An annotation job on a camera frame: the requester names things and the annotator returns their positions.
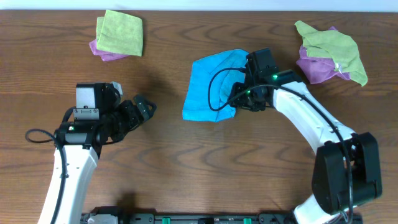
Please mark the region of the blue microfiber cloth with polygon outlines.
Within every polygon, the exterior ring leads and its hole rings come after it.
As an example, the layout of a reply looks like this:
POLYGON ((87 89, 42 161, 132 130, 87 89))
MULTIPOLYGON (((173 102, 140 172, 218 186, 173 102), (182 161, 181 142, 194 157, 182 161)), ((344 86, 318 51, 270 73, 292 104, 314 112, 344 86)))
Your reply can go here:
POLYGON ((233 118, 236 109, 223 106, 234 83, 244 81, 244 73, 238 69, 246 64, 248 52, 234 49, 210 55, 193 62, 190 84, 182 110, 182 118, 188 121, 219 122, 233 118))

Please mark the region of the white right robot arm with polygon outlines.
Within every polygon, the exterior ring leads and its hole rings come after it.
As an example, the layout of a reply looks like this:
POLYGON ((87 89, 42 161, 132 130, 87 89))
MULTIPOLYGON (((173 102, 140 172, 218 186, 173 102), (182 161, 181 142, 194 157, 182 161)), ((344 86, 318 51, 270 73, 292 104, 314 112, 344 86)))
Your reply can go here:
POLYGON ((246 57, 243 82, 233 84, 230 106, 253 112, 270 107, 287 117, 315 153, 312 194, 293 211, 295 223, 353 223, 354 207, 382 194, 379 147, 332 116, 293 71, 281 72, 270 49, 246 57))

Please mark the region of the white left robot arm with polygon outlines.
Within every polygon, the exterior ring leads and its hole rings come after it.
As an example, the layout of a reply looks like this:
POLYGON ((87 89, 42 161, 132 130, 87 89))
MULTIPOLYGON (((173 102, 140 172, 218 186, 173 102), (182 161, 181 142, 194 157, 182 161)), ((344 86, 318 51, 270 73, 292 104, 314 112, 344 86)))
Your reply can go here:
POLYGON ((153 102, 142 95, 122 100, 122 95, 116 82, 76 85, 76 105, 50 135, 54 167, 40 223, 79 223, 102 147, 121 142, 153 117, 153 102))

